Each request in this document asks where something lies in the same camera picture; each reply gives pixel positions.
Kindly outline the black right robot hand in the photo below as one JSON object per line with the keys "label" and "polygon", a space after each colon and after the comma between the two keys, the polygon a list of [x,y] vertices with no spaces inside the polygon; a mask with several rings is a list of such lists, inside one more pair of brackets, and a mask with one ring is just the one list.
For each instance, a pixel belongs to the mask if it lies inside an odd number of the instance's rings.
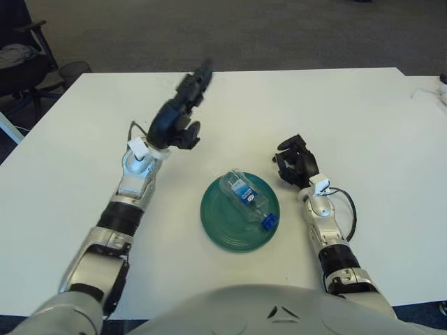
{"label": "black right robot hand", "polygon": [[310,178],[319,173],[318,165],[306,142],[297,134],[284,140],[272,161],[277,164],[279,177],[299,189],[309,187]]}

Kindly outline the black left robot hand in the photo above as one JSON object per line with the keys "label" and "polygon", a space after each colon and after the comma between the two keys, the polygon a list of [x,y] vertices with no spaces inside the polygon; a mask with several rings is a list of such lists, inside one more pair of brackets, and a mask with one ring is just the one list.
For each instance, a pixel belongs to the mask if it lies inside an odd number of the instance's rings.
{"label": "black left robot hand", "polygon": [[212,60],[205,59],[187,73],[176,88],[173,98],[166,101],[153,119],[146,140],[157,149],[193,149],[200,138],[200,122],[192,121],[193,109],[198,107],[212,80]]}

